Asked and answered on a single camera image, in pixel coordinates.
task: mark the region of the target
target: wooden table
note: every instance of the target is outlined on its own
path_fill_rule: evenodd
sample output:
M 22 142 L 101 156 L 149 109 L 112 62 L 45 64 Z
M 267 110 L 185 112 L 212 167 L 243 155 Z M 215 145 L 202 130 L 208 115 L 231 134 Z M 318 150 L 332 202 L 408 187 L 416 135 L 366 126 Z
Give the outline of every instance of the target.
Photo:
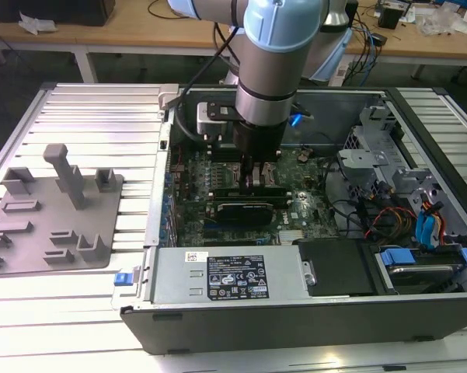
M 96 73 L 89 53 L 186 54 L 212 55 L 212 23 L 194 19 L 159 19 L 147 12 L 150 0 L 117 0 L 113 15 L 104 27 L 58 25 L 56 33 L 34 36 L 15 23 L 0 23 L 0 35 L 18 50 L 69 51 L 75 54 L 84 82 L 96 82 Z M 373 4 L 361 1 L 358 11 Z M 166 0 L 152 11 L 173 16 Z M 407 64 L 467 65 L 467 35 L 455 33 L 424 37 L 415 25 L 405 24 L 396 30 L 379 29 L 377 19 L 366 13 L 361 19 L 372 32 L 388 37 L 379 58 L 381 62 Z M 0 49 L 6 49 L 0 41 Z M 341 66 L 347 70 L 361 53 L 362 42 L 356 36 L 349 43 Z M 332 79 L 334 85 L 341 78 Z

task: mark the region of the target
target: circuit board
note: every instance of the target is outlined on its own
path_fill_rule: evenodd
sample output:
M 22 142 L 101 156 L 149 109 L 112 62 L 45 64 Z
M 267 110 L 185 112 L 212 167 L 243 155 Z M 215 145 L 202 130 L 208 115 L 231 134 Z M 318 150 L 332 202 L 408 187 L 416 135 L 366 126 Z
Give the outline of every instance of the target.
M 237 187 L 239 163 L 212 162 L 205 152 L 184 155 L 176 187 L 176 209 L 180 216 L 177 245 L 253 246 L 290 245 L 295 239 L 338 236 L 319 180 L 322 159 L 300 161 L 302 149 L 286 148 L 276 163 L 263 168 L 266 186 L 285 187 L 291 193 L 288 208 L 275 209 L 270 224 L 260 227 L 224 227 L 210 218 L 214 209 L 208 198 L 215 188 Z

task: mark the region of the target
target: motherboard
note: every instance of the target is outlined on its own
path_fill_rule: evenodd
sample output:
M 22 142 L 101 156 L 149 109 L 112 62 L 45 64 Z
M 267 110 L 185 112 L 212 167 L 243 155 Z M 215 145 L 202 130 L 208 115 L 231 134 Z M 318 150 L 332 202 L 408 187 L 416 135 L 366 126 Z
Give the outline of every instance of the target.
M 264 165 L 264 188 L 286 190 L 287 205 L 267 204 L 273 208 L 270 221 L 258 226 L 216 220 L 224 205 L 214 199 L 214 192 L 238 187 L 239 163 L 212 162 L 206 152 L 176 153 L 171 167 L 176 246 L 291 245 L 297 239 L 339 235 L 321 186 L 328 159 L 312 157 L 310 149 L 282 149 L 277 162 Z M 233 202 L 242 204 L 242 195 Z

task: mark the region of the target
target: gray floor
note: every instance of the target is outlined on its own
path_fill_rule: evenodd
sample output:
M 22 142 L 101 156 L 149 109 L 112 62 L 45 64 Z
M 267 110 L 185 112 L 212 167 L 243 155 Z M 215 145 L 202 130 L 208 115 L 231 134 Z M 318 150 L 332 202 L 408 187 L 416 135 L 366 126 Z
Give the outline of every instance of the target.
M 0 148 L 29 106 L 41 82 L 80 82 L 79 71 L 70 54 L 51 52 L 22 52 L 34 68 L 35 74 L 13 53 L 6 52 L 7 63 L 0 67 Z M 116 56 L 96 54 L 96 71 L 100 82 L 178 82 L 185 83 L 198 71 L 203 58 L 182 56 L 145 56 L 146 70 L 142 71 L 136 55 Z M 368 87 L 444 87 L 467 113 L 467 71 L 457 83 L 451 82 L 459 67 L 427 66 L 421 79 L 410 78 L 411 65 L 380 64 L 369 76 L 364 86 Z M 217 83 L 227 72 L 217 61 L 199 81 Z M 348 85 L 356 85 L 356 77 Z

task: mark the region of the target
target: power supply label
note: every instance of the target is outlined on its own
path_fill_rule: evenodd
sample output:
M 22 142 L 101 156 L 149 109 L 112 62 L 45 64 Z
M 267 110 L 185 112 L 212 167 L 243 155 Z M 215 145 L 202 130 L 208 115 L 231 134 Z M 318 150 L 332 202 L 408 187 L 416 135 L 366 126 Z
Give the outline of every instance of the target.
M 207 296 L 212 301 L 269 298 L 264 256 L 209 256 Z

